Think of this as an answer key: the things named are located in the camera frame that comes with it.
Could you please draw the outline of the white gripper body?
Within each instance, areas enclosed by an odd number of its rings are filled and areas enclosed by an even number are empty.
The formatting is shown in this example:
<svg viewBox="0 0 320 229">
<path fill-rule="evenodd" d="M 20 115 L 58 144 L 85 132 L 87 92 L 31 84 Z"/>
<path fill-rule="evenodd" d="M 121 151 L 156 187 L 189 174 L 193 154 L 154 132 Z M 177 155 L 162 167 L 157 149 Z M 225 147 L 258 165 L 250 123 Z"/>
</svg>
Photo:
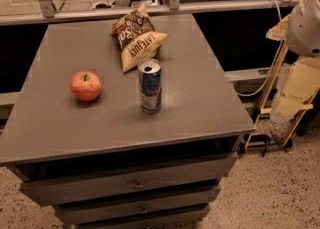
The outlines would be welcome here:
<svg viewBox="0 0 320 229">
<path fill-rule="evenodd" d="M 285 63 L 277 81 L 277 93 L 272 105 L 270 119 L 275 123 L 286 123 L 294 117 L 282 117 L 275 113 L 281 96 L 306 103 L 320 89 L 320 60 L 311 57 L 298 59 L 292 65 Z"/>
</svg>

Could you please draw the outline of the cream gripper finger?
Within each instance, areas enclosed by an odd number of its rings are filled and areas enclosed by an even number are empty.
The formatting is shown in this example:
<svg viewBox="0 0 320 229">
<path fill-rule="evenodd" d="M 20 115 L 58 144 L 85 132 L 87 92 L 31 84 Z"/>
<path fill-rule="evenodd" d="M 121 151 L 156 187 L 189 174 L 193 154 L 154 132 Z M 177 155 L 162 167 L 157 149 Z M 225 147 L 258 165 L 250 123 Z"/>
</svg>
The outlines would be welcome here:
<svg viewBox="0 0 320 229">
<path fill-rule="evenodd" d="M 281 19 L 275 26 L 273 26 L 267 31 L 266 37 L 275 41 L 285 40 L 287 34 L 288 20 L 289 16 L 285 16 L 283 19 Z"/>
<path fill-rule="evenodd" d="M 291 118 L 294 117 L 300 110 L 310 110 L 312 108 L 312 104 L 304 104 L 298 100 L 281 96 L 276 105 L 275 113 L 282 117 Z"/>
</svg>

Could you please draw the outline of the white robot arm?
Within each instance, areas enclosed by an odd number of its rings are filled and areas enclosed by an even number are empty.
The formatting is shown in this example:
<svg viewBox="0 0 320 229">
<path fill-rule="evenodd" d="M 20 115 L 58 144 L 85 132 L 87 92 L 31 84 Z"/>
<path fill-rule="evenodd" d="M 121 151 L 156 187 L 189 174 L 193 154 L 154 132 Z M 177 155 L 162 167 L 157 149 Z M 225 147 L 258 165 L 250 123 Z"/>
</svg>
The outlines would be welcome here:
<svg viewBox="0 0 320 229">
<path fill-rule="evenodd" d="M 282 124 L 293 119 L 320 89 L 320 0 L 300 0 L 292 12 L 266 33 L 271 40 L 285 40 L 299 56 L 284 63 L 277 81 L 270 118 Z"/>
</svg>

